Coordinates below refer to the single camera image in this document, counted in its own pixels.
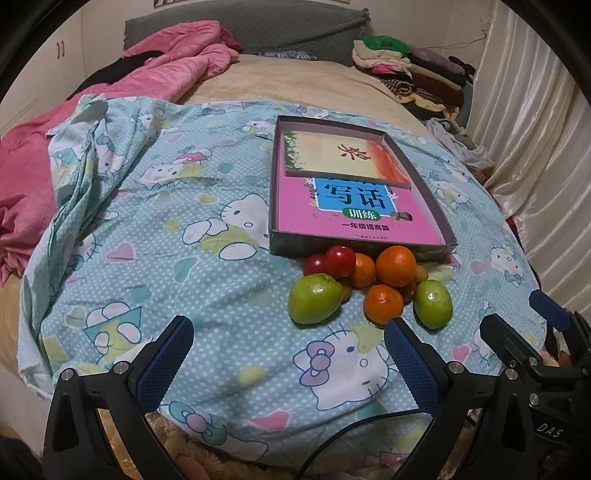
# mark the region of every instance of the pink comforter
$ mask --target pink comforter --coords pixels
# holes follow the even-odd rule
[[[149,96],[175,102],[197,81],[219,75],[238,59],[241,46],[219,22],[205,20],[165,28],[127,50],[165,55],[122,80],[93,85],[51,112],[11,129],[0,139],[0,284],[22,276],[33,249],[56,212],[46,132],[66,120],[82,95]]]

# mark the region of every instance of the orange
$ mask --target orange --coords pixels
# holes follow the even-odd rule
[[[365,294],[363,311],[369,320],[378,325],[402,315],[404,301],[402,295],[387,285],[374,285]]]
[[[351,280],[355,288],[364,288],[375,278],[375,263],[367,255],[355,254],[355,271]]]
[[[414,278],[417,261],[406,247],[394,245],[380,253],[375,263],[378,278],[391,287],[404,287]]]

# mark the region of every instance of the blue gripper pad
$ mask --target blue gripper pad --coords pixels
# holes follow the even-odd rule
[[[570,329],[568,312],[541,290],[530,293],[530,307],[559,332]]]
[[[191,320],[177,316],[133,361],[129,387],[141,414],[155,411],[193,345]]]
[[[422,343],[402,319],[386,324],[384,342],[418,407],[437,415],[447,393],[443,359],[431,345]]]

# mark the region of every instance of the beige mattress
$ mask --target beige mattress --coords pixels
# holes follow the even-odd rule
[[[239,61],[228,71],[196,84],[179,103],[196,105],[216,100],[258,99],[368,116],[433,138],[381,82],[329,61],[240,55]]]
[[[0,286],[0,365],[14,375],[17,368],[18,291],[21,279],[15,275]]]

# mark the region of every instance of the clothing pile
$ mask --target clothing pile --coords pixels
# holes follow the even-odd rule
[[[358,70],[376,78],[418,119],[455,119],[467,124],[474,67],[427,48],[379,35],[353,42]]]
[[[425,122],[425,128],[462,162],[478,183],[485,186],[494,171],[494,162],[485,147],[476,145],[466,129],[451,119],[431,118]]]

